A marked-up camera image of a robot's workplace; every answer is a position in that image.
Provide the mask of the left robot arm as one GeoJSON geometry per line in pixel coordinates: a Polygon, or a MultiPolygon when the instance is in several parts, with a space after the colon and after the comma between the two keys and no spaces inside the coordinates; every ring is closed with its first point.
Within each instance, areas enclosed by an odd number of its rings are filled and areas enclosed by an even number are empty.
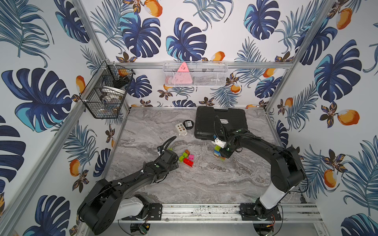
{"type": "Polygon", "coordinates": [[[170,171],[178,169],[179,156],[168,148],[175,139],[173,136],[166,140],[157,149],[158,158],[144,162],[135,173],[110,182],[99,180],[78,208],[79,220],[99,235],[114,221],[148,221],[152,218],[151,202],[134,193],[144,186],[164,181],[170,171]]]}

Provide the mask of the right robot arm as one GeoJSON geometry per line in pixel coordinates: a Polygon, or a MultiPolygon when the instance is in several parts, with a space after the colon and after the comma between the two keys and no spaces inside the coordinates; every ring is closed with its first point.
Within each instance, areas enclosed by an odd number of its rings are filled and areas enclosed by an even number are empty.
{"type": "Polygon", "coordinates": [[[294,147],[274,145],[245,128],[235,129],[231,124],[222,124],[215,116],[215,134],[223,136],[223,147],[220,155],[230,158],[240,148],[248,149],[262,157],[270,164],[271,183],[264,194],[255,202],[253,212],[247,215],[266,217],[278,206],[278,203],[302,181],[307,179],[304,167],[300,162],[298,151],[294,147]]]}

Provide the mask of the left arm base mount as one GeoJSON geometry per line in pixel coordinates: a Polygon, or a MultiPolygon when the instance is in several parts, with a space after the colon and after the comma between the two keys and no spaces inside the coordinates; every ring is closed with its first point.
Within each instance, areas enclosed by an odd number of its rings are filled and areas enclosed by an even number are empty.
{"type": "Polygon", "coordinates": [[[137,216],[129,216],[127,220],[135,221],[160,221],[163,205],[158,203],[149,203],[145,205],[137,216]]]}

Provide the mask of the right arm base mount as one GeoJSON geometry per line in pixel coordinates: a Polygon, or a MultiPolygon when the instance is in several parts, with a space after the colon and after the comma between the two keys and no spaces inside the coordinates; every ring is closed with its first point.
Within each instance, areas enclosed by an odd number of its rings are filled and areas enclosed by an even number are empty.
{"type": "Polygon", "coordinates": [[[266,209],[262,204],[242,203],[239,214],[243,221],[273,221],[282,220],[279,207],[266,209]]]}

